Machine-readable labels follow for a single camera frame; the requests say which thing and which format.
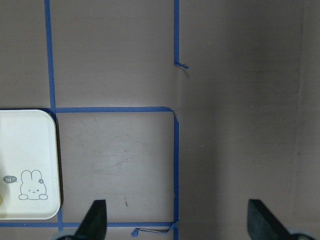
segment bunny face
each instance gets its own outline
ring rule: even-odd
[[[25,170],[21,173],[20,200],[46,200],[47,188],[39,170]]]

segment speech bubble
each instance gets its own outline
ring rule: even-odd
[[[3,181],[7,184],[13,184],[17,182],[17,177],[15,176],[5,176],[3,177]]]

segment bunny ear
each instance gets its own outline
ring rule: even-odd
[[[31,177],[31,172],[28,171],[28,170],[24,170],[22,173],[21,173],[21,181],[22,182],[26,182],[26,181],[31,181],[32,177]]]
[[[33,170],[32,173],[31,173],[31,179],[32,180],[42,179],[41,172],[39,170]]]

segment white tray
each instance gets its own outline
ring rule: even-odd
[[[60,208],[56,127],[41,110],[0,110],[0,219],[49,219]]]

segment rabbit illustration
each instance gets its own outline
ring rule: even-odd
[[[28,171],[21,173],[22,184],[20,186],[20,200],[46,200],[48,199],[47,188],[42,179],[39,170]]]

